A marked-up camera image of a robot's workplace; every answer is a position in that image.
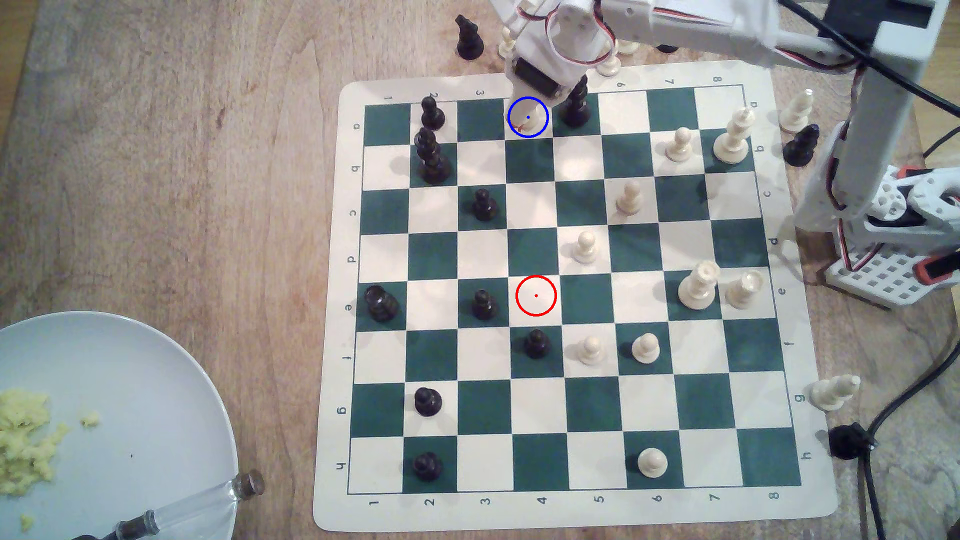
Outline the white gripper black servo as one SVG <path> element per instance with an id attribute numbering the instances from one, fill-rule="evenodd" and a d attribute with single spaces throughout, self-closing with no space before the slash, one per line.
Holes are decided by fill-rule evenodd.
<path id="1" fill-rule="evenodd" d="M 564 100 L 590 68 L 616 54 L 600 1 L 502 1 L 514 41 L 505 55 L 512 86 L 510 129 L 520 138 L 546 130 L 542 100 Z"/>

